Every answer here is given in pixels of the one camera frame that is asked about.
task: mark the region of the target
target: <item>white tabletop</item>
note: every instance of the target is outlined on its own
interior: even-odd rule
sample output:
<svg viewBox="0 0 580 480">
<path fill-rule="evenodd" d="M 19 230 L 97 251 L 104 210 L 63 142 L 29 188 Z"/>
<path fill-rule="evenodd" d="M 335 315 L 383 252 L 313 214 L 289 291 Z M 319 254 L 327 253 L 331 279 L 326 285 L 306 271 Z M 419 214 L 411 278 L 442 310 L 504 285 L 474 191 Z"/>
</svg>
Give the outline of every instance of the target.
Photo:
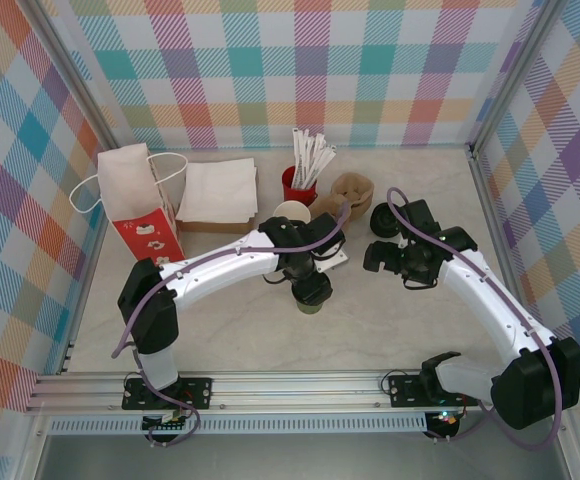
<svg viewBox="0 0 580 480">
<path fill-rule="evenodd" d="M 254 157 L 259 169 L 259 214 L 264 221 L 282 201 L 281 172 L 293 164 L 292 150 L 191 152 L 192 162 Z M 164 174 L 177 160 L 164 160 Z M 375 182 L 374 205 L 390 186 L 410 200 L 424 198 L 442 228 L 459 225 L 475 239 L 499 271 L 494 248 L 462 149 L 344 149 L 324 171 L 317 191 L 327 194 L 343 172 L 359 172 Z M 175 203 L 183 185 L 168 189 Z M 297 310 L 288 284 L 267 285 L 251 278 L 209 295 L 179 312 L 175 359 L 180 370 L 350 370 L 418 368 L 436 354 L 456 350 L 481 361 L 498 362 L 485 329 L 443 286 L 407 291 L 388 272 L 363 269 L 369 243 L 370 212 L 353 222 L 344 247 L 345 266 L 328 272 L 334 293 L 321 312 Z M 239 235 L 186 233 L 186 255 L 194 257 L 236 240 Z M 130 352 L 110 358 L 124 324 L 116 301 L 135 262 L 114 229 L 106 232 L 69 365 L 74 372 L 134 369 Z"/>
</svg>

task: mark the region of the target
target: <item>stack of napkins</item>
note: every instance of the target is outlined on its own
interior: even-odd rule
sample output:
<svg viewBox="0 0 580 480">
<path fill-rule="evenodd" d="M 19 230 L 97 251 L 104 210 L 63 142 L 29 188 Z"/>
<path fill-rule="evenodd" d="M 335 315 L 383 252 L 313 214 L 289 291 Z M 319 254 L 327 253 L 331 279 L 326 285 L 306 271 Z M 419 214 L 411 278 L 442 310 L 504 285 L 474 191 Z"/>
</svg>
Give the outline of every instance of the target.
<svg viewBox="0 0 580 480">
<path fill-rule="evenodd" d="M 253 158 L 188 164 L 177 220 L 248 222 L 258 210 L 256 173 Z"/>
</svg>

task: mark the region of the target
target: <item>bag handle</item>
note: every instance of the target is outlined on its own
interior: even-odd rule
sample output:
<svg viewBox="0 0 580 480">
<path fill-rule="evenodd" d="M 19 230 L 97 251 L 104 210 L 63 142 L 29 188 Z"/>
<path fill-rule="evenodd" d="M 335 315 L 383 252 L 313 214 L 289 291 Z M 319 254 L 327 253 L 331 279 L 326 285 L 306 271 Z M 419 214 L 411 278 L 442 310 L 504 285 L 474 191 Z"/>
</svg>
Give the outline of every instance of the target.
<svg viewBox="0 0 580 480">
<path fill-rule="evenodd" d="M 154 155 L 150 155 L 148 158 L 146 158 L 146 160 L 150 160 L 151 158 L 154 158 L 154 157 L 160 157 L 161 155 L 175 155 L 177 157 L 183 158 L 186 161 L 186 163 L 183 164 L 183 167 L 180 170 L 177 170 L 173 174 L 168 175 L 166 178 L 162 178 L 161 180 L 155 182 L 154 183 L 155 185 L 159 185 L 160 183 L 165 182 L 166 180 L 170 180 L 172 177 L 176 177 L 177 175 L 182 173 L 186 168 L 188 168 L 188 157 L 186 157 L 185 155 L 181 155 L 180 153 L 175 153 L 175 152 L 155 153 Z"/>
<path fill-rule="evenodd" d="M 90 213 L 92 210 L 94 210 L 94 207 L 96 207 L 97 205 L 99 205 L 101 203 L 101 197 L 99 197 L 97 199 L 96 202 L 94 202 L 94 204 L 87 210 L 79 210 L 77 208 L 77 206 L 74 204 L 74 202 L 72 201 L 72 196 L 74 195 L 74 192 L 76 192 L 77 190 L 79 190 L 83 185 L 85 185 L 86 183 L 88 183 L 90 180 L 92 180 L 93 178 L 98 177 L 99 175 L 94 174 L 94 175 L 90 175 L 88 178 L 86 178 L 85 180 L 82 180 L 81 182 L 77 183 L 77 186 L 74 187 L 72 189 L 72 191 L 70 192 L 70 195 L 68 195 L 68 201 L 70 202 L 70 205 L 72 205 L 72 208 L 74 208 L 77 212 L 79 213 Z"/>
</svg>

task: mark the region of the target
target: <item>red cup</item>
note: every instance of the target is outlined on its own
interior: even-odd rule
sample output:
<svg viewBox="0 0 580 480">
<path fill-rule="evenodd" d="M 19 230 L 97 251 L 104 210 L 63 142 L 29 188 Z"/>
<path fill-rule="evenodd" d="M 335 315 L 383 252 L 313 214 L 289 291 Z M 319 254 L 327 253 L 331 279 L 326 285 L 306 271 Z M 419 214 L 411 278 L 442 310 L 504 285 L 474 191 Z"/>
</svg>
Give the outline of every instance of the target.
<svg viewBox="0 0 580 480">
<path fill-rule="evenodd" d="M 317 182 L 314 182 L 312 188 L 308 190 L 299 190 L 292 188 L 292 178 L 294 177 L 294 167 L 289 167 L 281 175 L 281 183 L 283 184 L 283 200 L 296 200 L 303 203 L 306 207 L 310 206 L 317 198 Z"/>
</svg>

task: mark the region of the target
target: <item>white paper cup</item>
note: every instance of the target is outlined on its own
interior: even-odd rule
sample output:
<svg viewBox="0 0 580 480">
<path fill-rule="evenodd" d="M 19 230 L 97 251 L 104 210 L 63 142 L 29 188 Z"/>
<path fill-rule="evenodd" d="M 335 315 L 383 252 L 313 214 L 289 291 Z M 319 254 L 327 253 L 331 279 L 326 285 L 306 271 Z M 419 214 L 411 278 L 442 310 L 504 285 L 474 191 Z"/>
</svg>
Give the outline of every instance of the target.
<svg viewBox="0 0 580 480">
<path fill-rule="evenodd" d="M 296 200 L 283 202 L 274 209 L 273 217 L 286 217 L 288 220 L 300 220 L 310 223 L 310 210 L 303 203 Z"/>
</svg>

